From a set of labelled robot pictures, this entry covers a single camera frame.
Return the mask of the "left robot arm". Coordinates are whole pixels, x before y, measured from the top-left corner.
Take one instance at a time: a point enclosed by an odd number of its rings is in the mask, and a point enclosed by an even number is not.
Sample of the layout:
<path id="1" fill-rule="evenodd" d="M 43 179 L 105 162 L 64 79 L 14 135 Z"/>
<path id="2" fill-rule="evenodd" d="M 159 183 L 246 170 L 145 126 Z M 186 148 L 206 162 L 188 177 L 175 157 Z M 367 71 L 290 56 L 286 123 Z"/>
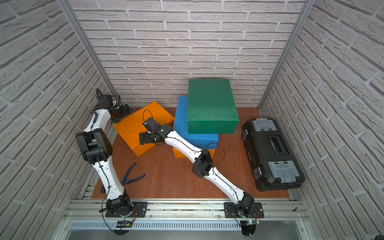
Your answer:
<path id="1" fill-rule="evenodd" d="M 133 205 L 115 171 L 113 147 L 104 130 L 112 118 L 108 109 L 92 110 L 92 118 L 83 132 L 76 134 L 76 142 L 83 159 L 98 172 L 106 192 L 106 210 L 116 215 L 126 215 Z"/>

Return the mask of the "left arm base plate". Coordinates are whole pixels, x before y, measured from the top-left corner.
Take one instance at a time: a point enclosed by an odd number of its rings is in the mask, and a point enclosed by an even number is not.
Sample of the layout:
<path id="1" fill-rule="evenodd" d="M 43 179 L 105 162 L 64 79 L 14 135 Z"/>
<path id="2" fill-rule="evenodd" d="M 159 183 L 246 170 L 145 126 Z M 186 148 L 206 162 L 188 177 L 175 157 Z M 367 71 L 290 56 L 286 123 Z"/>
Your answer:
<path id="1" fill-rule="evenodd" d="M 123 207 L 117 210 L 107 210 L 105 216 L 107 218 L 133 218 L 137 215 L 137 218 L 144 218 L 146 215 L 148 202 L 133 201 L 129 207 Z"/>

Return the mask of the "blue shoebox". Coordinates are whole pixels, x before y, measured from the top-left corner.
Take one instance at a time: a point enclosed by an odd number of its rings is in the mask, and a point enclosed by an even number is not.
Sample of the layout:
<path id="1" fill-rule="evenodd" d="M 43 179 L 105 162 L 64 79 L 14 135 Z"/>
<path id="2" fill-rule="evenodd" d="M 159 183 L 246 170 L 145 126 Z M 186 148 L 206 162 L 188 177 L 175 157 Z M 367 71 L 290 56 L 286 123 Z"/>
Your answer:
<path id="1" fill-rule="evenodd" d="M 219 143 L 218 134 L 189 134 L 187 124 L 188 97 L 179 96 L 173 129 L 193 146 L 215 150 Z"/>

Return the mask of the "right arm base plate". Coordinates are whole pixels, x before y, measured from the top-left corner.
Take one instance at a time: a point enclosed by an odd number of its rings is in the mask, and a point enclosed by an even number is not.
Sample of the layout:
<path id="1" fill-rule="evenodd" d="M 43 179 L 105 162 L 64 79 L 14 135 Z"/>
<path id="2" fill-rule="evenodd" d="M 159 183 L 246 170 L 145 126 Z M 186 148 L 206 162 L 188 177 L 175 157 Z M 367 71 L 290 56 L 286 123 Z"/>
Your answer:
<path id="1" fill-rule="evenodd" d="M 253 218 L 263 219 L 265 217 L 262 204 L 254 202 L 250 208 L 242 207 L 241 205 L 235 205 L 234 203 L 224 203 L 225 218 Z"/>

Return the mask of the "orange shoebox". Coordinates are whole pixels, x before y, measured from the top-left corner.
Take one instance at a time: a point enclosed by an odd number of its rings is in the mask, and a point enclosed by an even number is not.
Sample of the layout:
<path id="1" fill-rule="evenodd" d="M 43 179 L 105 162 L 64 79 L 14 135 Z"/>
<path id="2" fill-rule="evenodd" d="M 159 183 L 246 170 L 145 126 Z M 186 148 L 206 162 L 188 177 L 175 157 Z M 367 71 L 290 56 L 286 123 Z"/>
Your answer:
<path id="1" fill-rule="evenodd" d="M 144 108 L 137 110 L 127 116 L 117 124 L 114 124 L 115 130 L 131 148 L 137 157 L 148 151 L 155 144 L 140 144 L 139 134 L 144 133 L 147 129 L 143 126 L 143 122 L 149 117 L 163 125 L 168 124 L 173 126 L 175 118 L 161 107 L 157 102 L 152 102 Z"/>
<path id="2" fill-rule="evenodd" d="M 173 152 L 174 152 L 176 158 L 187 158 L 182 152 L 180 152 L 176 148 L 173 148 Z M 210 152 L 211 157 L 213 158 L 216 150 L 209 150 L 209 152 Z"/>

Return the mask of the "green shoebox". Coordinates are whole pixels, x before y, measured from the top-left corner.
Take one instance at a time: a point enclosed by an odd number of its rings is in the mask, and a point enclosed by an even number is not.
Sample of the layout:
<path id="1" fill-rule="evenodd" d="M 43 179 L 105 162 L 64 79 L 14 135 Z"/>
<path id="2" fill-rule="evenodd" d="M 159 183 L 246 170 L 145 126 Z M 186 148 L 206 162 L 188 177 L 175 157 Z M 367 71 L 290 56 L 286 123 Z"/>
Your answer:
<path id="1" fill-rule="evenodd" d="M 190 79 L 187 125 L 190 134 L 233 134 L 239 116 L 229 79 Z"/>

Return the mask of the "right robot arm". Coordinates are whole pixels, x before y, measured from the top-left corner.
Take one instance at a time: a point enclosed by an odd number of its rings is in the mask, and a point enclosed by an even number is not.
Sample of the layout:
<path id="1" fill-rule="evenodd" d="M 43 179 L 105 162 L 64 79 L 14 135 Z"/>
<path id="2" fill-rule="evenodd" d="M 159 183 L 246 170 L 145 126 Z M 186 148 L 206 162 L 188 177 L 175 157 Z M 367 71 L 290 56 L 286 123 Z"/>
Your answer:
<path id="1" fill-rule="evenodd" d="M 164 143 L 177 149 L 192 162 L 192 171 L 197 177 L 210 181 L 230 198 L 235 204 L 237 216 L 250 217 L 254 198 L 220 173 L 207 149 L 199 149 L 192 145 L 169 125 L 150 123 L 151 120 L 148 119 L 143 123 L 147 131 L 139 134 L 141 145 Z"/>

